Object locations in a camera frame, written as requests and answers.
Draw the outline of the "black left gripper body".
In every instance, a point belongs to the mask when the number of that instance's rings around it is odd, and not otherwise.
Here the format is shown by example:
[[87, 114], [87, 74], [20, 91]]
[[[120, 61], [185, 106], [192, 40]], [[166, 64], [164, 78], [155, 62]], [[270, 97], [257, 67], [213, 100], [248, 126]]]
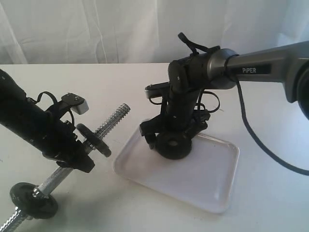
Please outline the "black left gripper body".
[[43, 156], [59, 162], [60, 166], [76, 167], [81, 142], [77, 140], [77, 135], [74, 133], [76, 129], [74, 123], [63, 122], [52, 113], [44, 113], [42, 119], [44, 122]]

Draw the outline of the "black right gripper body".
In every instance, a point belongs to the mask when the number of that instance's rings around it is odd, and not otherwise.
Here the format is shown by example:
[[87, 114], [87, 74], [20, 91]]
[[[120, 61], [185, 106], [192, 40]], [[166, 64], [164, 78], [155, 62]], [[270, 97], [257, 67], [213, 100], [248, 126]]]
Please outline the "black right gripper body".
[[187, 128], [207, 128], [209, 113], [196, 110], [200, 90], [190, 89], [184, 93], [170, 90], [162, 96], [160, 114], [140, 124], [140, 133], [184, 133]]

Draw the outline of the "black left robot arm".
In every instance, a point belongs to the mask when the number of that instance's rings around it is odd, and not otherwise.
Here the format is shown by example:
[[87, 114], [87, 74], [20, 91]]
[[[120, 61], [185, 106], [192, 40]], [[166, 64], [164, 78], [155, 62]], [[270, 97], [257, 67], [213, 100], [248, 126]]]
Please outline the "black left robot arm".
[[88, 109], [86, 100], [73, 93], [65, 94], [60, 101], [48, 91], [37, 99], [28, 97], [7, 72], [0, 72], [1, 125], [60, 167], [89, 173], [95, 166], [74, 133], [74, 121], [61, 120], [65, 113], [82, 115]]

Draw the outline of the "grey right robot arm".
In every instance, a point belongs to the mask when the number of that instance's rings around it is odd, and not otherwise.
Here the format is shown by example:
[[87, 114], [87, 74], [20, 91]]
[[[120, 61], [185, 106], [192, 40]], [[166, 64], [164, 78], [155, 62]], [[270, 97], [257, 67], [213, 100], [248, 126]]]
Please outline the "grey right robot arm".
[[237, 82], [281, 83], [288, 102], [297, 102], [309, 114], [309, 44], [294, 43], [239, 55], [228, 48], [213, 47], [172, 61], [169, 80], [146, 87], [148, 99], [162, 98], [159, 115], [140, 125], [150, 148], [164, 133], [190, 140], [207, 128], [211, 110], [201, 102], [207, 90], [227, 90]]

